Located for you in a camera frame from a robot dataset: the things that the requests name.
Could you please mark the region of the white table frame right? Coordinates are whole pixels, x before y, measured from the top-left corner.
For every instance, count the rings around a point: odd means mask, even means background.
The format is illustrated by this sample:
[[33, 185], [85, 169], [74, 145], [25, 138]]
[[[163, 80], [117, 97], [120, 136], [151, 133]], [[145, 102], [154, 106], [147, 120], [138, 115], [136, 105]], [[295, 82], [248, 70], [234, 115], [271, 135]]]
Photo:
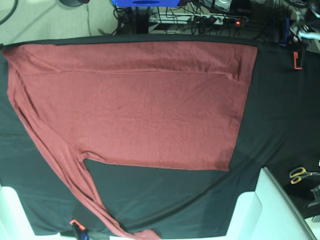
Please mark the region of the white table frame right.
[[317, 237], [285, 190], [268, 170], [260, 170], [254, 191], [235, 204], [227, 240], [316, 240]]

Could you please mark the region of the blue clamp at right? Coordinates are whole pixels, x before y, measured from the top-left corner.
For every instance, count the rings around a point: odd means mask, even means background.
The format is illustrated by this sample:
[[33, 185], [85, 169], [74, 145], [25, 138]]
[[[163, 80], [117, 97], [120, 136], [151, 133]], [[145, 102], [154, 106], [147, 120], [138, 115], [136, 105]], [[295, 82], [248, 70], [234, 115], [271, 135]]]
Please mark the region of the blue clamp at right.
[[288, 46], [288, 38], [290, 35], [290, 19], [288, 17], [284, 17], [281, 22], [280, 26], [280, 38], [279, 38], [279, 45], [281, 46]]

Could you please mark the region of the black stand post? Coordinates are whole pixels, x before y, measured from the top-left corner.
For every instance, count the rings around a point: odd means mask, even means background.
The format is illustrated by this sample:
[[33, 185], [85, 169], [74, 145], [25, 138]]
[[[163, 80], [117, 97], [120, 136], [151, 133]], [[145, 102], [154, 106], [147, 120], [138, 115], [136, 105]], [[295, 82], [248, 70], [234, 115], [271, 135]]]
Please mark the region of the black stand post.
[[135, 8], [135, 31], [137, 34], [149, 33], [149, 18], [151, 10], [151, 7]]

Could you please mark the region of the yellow-handled scissors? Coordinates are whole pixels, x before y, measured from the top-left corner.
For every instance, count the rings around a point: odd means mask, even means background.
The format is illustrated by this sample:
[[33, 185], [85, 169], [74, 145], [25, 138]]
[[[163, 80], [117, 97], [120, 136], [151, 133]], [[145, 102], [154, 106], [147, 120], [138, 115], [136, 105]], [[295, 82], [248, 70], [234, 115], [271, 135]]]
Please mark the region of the yellow-handled scissors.
[[308, 177], [319, 177], [320, 173], [315, 171], [307, 171], [304, 167], [298, 167], [289, 173], [290, 183], [295, 185]]

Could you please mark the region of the red long-sleeve shirt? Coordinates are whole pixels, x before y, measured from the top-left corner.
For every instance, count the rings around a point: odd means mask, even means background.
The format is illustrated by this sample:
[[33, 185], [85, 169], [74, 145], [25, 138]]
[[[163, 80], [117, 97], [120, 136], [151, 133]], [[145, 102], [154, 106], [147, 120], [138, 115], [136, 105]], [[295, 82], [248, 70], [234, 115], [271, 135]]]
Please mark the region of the red long-sleeve shirt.
[[117, 236], [84, 159], [226, 171], [257, 56], [218, 42], [26, 44], [3, 51], [7, 96], [35, 146], [70, 192]]

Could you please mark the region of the black table cloth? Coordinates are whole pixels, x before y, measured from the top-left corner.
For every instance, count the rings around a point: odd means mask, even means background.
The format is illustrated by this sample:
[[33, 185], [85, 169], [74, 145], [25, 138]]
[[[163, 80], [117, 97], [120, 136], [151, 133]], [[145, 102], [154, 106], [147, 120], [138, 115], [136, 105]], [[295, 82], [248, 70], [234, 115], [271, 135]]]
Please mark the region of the black table cloth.
[[320, 161], [320, 56], [305, 52], [301, 70], [294, 51], [274, 43], [217, 36], [132, 35], [43, 40], [0, 47], [0, 182], [13, 188], [38, 235], [69, 230], [78, 220], [91, 230], [118, 236], [84, 206], [55, 174], [30, 138], [7, 95], [3, 51], [29, 44], [96, 45], [147, 42], [208, 42], [257, 48], [243, 115], [228, 170], [186, 170], [108, 164], [84, 159], [108, 214], [123, 230], [154, 231], [158, 239], [226, 234], [237, 198], [255, 189], [267, 167], [305, 218], [318, 178], [291, 185], [289, 172], [311, 171]]

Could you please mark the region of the blue clamp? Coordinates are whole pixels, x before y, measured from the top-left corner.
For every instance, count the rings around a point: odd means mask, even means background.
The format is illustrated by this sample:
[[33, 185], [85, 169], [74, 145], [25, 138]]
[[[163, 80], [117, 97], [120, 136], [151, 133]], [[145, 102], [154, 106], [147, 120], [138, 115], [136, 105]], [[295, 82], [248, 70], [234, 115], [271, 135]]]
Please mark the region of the blue clamp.
[[89, 235], [89, 231], [77, 220], [72, 219], [69, 224], [71, 225], [72, 231], [77, 240], [93, 240], [93, 238]]
[[281, 46], [288, 46], [288, 38], [290, 35], [290, 19], [288, 17], [284, 17], [281, 22], [280, 26], [280, 38], [279, 38], [279, 45]]

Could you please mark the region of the blue plastic box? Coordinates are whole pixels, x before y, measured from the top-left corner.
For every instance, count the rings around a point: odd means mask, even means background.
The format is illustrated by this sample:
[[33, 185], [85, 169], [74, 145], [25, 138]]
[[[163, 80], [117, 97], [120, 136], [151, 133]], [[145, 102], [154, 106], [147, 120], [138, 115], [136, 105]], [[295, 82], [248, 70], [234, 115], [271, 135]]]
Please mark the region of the blue plastic box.
[[111, 0], [113, 5], [125, 7], [177, 7], [180, 0]]

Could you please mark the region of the blue clamp at bottom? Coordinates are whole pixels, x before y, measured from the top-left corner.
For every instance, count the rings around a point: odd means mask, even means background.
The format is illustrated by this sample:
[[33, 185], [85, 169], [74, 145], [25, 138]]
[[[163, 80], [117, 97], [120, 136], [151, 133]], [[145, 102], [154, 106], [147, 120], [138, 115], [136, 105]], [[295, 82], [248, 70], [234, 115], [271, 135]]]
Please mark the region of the blue clamp at bottom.
[[93, 240], [93, 238], [89, 235], [89, 231], [77, 220], [72, 219], [69, 224], [71, 225], [72, 231], [77, 240]]

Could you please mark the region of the white power strip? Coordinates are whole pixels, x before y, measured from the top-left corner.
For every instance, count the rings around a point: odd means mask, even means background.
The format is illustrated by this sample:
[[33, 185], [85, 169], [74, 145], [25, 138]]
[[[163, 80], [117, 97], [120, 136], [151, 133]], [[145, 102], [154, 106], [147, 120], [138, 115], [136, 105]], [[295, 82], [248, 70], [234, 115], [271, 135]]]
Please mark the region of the white power strip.
[[231, 24], [241, 26], [247, 19], [243, 16], [226, 15], [222, 13], [192, 14], [192, 13], [153, 13], [148, 20], [153, 24], [198, 24], [200, 22], [222, 26]]

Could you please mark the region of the red and black clamp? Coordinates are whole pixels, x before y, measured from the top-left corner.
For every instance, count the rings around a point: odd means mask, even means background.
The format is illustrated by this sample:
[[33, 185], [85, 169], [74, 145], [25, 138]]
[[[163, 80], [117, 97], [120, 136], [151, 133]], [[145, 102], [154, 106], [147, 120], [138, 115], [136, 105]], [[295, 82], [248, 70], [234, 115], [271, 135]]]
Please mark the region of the red and black clamp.
[[303, 50], [297, 50], [293, 52], [293, 67], [295, 70], [301, 70], [303, 68], [303, 58]]

